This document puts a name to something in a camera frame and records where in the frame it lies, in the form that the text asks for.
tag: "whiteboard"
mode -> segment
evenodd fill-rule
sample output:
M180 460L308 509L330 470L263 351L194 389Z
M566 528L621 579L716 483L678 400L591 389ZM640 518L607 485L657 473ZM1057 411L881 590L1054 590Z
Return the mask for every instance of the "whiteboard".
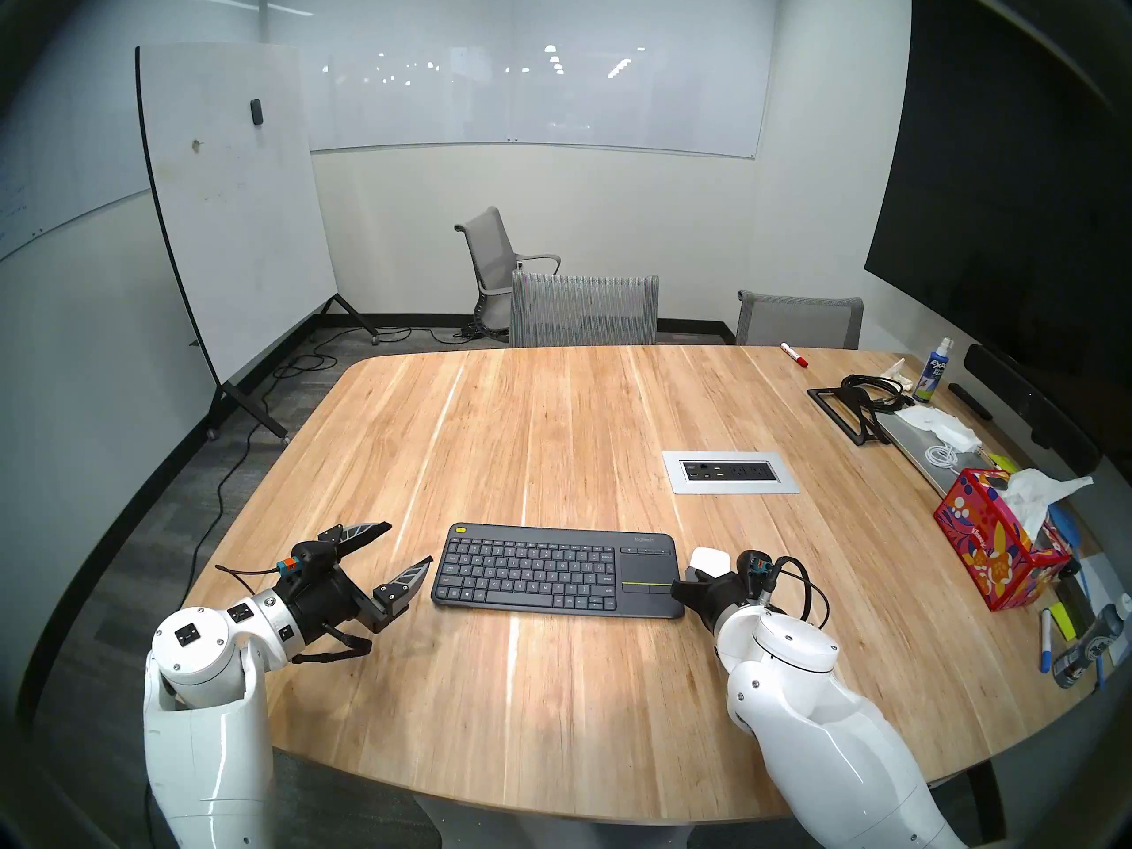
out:
M522 142L755 153L778 0L271 2L289 10L269 12L269 41L303 51L314 151Z
M0 122L0 257L148 188L135 45L256 42L258 12L249 10L256 1L84 0Z
M337 293L299 62L281 45L138 49L154 199L218 383Z

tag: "wooden table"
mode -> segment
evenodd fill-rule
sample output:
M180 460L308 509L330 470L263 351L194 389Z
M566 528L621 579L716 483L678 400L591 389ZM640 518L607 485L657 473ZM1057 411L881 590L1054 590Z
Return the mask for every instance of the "wooden table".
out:
M363 590L458 521L668 532L806 564L827 593L838 676L900 731L931 781L1040 730L1088 693L1038 671L1035 607L987 610L932 518L938 496L894 446L856 447L806 395L890 353L611 346L401 355L353 366L213 557L263 568L335 523L393 531L343 566ZM952 396L937 403L989 435ZM794 496L674 496L662 449L773 451ZM788 812L724 711L726 675L679 620L435 606L432 576L365 659L268 676L273 741L469 804L634 822ZM261 586L271 581L261 580ZM206 571L188 604L225 608ZM775 603L798 614L800 585ZM363 632L354 624L350 632ZM338 644L326 637L314 650Z

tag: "keyboard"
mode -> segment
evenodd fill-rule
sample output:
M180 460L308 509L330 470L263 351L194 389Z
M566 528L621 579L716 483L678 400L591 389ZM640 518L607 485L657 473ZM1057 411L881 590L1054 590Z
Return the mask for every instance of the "keyboard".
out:
M432 583L438 606L676 618L670 535L456 523Z

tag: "tissue box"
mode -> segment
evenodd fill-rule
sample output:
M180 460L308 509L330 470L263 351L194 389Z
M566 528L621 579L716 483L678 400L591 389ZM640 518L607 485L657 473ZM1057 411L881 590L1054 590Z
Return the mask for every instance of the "tissue box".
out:
M1048 523L1030 541L998 497L1010 474L964 469L935 509L935 521L963 560L992 611L1032 602L1070 559Z

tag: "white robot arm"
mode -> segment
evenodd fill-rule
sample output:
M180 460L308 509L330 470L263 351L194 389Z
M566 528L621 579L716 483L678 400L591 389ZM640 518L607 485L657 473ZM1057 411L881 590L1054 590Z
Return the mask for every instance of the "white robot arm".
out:
M388 523L335 526L277 564L280 582L229 609L188 608L157 627L146 659L146 770L183 849L264 849L271 829L272 743L264 675L288 663L363 657L369 638L341 633L358 619L380 633L409 607L431 557L366 597L338 560ZM346 650L303 654L329 634Z
M752 560L763 564L769 589L747 580L758 577ZM672 595L714 634L730 674L727 712L757 739L766 772L803 827L827 849L963 847L900 735L833 676L838 643L769 609L782 560L772 568L765 555L746 551L738 574L730 563L697 548L688 569L696 580L675 583Z

